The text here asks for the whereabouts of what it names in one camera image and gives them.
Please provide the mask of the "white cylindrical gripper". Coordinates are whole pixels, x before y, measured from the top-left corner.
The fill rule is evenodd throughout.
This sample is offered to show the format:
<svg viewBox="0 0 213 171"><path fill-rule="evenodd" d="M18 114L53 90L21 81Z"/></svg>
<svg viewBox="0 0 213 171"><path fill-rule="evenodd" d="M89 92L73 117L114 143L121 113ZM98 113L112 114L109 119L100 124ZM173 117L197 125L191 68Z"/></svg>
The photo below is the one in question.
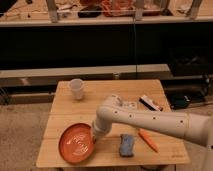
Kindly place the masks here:
<svg viewBox="0 0 213 171"><path fill-rule="evenodd" d="M104 124L101 125L99 122L93 121L92 122L92 135L93 141L96 142L97 140L106 136L112 129L111 124Z"/></svg>

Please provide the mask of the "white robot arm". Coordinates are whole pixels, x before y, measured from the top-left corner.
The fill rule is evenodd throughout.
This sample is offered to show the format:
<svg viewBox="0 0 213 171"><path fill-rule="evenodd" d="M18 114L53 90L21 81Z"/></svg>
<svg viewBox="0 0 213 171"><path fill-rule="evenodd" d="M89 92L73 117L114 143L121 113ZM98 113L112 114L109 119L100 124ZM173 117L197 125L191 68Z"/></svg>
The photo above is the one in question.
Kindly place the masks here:
<svg viewBox="0 0 213 171"><path fill-rule="evenodd" d="M213 171L213 116L125 108L117 95L108 96L96 110L92 122L95 139L107 135L113 123L148 129L204 146L202 171Z"/></svg>

